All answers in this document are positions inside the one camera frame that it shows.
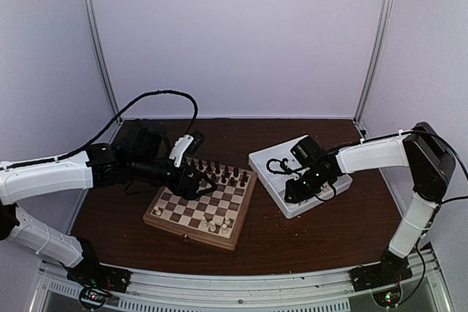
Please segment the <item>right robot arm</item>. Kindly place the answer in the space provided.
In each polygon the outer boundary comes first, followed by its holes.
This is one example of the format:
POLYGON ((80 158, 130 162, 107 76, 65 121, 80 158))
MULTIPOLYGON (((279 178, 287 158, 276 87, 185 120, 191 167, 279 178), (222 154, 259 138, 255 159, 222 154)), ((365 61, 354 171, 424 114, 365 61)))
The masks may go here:
POLYGON ((345 174, 389 167, 409 168, 412 201, 375 267, 375 278, 382 284, 391 283, 407 266, 408 255, 429 229, 442 204, 456 166, 455 153, 426 122, 417 123, 409 131, 328 150, 314 140, 299 142, 292 153, 300 156, 305 172, 285 183, 287 203, 317 197, 325 183, 332 183, 345 174))

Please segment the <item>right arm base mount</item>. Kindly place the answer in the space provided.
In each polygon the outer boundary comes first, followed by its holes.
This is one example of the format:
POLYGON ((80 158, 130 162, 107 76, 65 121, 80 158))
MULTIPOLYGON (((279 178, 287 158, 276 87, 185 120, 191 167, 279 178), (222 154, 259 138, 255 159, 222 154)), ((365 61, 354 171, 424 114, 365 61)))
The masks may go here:
POLYGON ((361 265, 350 270, 350 278, 356 292, 396 284, 399 280, 411 277, 408 258, 401 258, 388 249, 382 252, 378 263, 361 265))

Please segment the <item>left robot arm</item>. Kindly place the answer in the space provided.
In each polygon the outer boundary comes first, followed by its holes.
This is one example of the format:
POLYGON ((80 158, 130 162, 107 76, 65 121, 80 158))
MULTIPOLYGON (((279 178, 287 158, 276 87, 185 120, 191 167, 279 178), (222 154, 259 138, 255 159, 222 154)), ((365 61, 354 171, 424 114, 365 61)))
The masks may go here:
POLYGON ((90 142, 78 152, 49 159, 1 163, 1 239, 27 246, 37 254, 56 259, 82 284, 97 286, 110 276, 90 242, 59 232, 30 216, 18 205, 29 197, 72 189, 98 189, 140 181, 165 186, 187 200, 203 195, 206 179, 184 157, 204 142, 199 131, 179 137, 160 157, 159 146, 168 139, 133 121, 124 136, 111 144, 90 142))

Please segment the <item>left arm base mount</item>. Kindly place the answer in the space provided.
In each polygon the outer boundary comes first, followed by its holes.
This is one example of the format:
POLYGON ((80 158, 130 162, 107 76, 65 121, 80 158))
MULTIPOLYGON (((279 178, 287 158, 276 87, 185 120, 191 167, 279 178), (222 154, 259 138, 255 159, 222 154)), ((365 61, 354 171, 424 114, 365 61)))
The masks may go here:
POLYGON ((83 238, 78 238, 83 252, 82 260, 75 267, 65 267, 67 278, 82 286, 90 286, 111 292, 125 293, 131 278, 131 272, 126 269, 102 265, 92 244, 83 238))

